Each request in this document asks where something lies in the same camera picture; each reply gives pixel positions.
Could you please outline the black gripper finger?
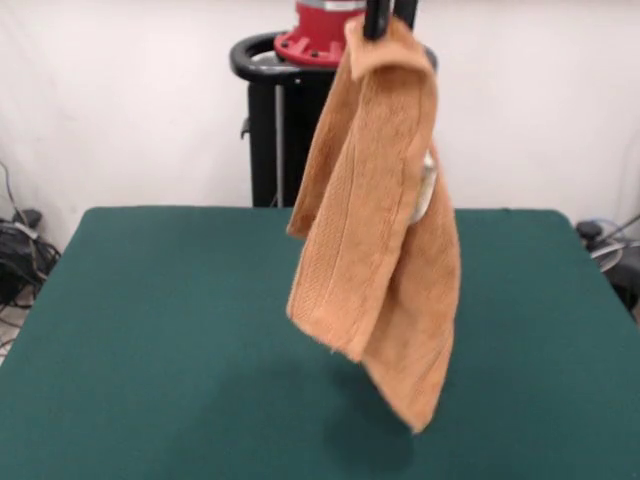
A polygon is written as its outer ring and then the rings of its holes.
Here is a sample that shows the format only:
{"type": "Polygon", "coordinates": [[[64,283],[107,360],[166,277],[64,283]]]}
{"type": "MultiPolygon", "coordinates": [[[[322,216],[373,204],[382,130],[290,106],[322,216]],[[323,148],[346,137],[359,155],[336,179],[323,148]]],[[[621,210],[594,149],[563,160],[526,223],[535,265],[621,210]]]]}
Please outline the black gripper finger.
{"type": "Polygon", "coordinates": [[[395,0],[394,16],[412,30],[415,24],[417,8],[418,0],[395,0]]]}
{"type": "Polygon", "coordinates": [[[367,40],[384,36],[388,26],[388,0],[367,0],[363,35],[367,40]]]}

